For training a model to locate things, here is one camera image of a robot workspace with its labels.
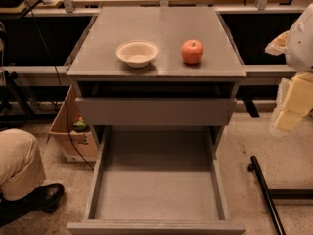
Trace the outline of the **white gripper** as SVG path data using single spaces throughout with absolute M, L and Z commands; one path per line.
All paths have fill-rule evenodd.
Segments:
M 277 106 L 271 116 L 269 132 L 276 137 L 290 134 L 313 109 L 313 74 L 300 72 L 279 85 Z

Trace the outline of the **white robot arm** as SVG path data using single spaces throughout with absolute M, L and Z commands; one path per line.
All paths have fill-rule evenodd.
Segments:
M 313 4 L 289 30 L 272 40 L 265 52 L 284 54 L 287 65 L 296 70 L 293 78 L 281 81 L 272 115 L 271 132 L 282 136 L 295 130 L 313 110 Z

